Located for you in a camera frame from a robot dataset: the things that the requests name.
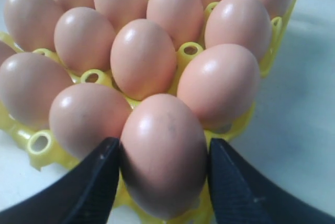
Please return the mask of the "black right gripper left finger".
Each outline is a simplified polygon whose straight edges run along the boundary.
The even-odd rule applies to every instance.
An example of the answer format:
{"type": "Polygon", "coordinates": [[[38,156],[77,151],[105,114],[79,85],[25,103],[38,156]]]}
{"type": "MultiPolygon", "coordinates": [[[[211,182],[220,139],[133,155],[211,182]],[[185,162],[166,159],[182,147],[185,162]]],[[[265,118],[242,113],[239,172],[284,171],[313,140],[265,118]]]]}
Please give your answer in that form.
{"type": "Polygon", "coordinates": [[[119,140],[105,139],[57,182],[1,211],[1,223],[106,223],[119,182],[119,140]]]}

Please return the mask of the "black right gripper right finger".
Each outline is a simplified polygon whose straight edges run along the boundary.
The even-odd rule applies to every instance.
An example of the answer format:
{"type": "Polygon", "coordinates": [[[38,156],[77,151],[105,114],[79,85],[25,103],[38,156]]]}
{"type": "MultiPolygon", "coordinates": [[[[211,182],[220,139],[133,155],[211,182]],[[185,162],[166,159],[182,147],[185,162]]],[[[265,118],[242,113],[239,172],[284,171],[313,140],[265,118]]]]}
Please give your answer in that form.
{"type": "Polygon", "coordinates": [[[217,223],[334,223],[263,176],[223,139],[210,141],[208,184],[217,223]]]}

